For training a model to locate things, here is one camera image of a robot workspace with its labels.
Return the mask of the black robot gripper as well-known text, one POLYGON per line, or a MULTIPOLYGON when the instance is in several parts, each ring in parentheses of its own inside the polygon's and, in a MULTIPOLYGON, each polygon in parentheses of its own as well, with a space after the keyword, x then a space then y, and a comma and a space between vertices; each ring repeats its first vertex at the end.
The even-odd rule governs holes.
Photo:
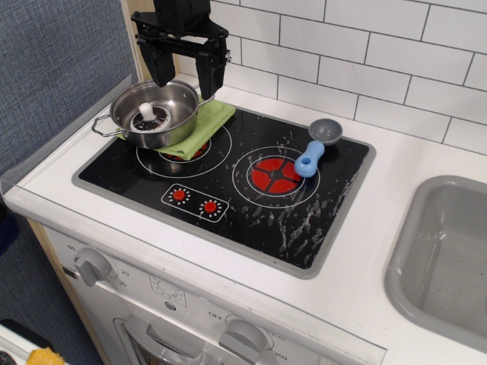
POLYGON ((196 70, 203 100, 223 86, 228 58, 228 31, 210 19, 209 1, 155 1, 152 12, 136 11, 142 58, 154 83, 164 87, 176 76, 173 54, 196 57, 196 70))

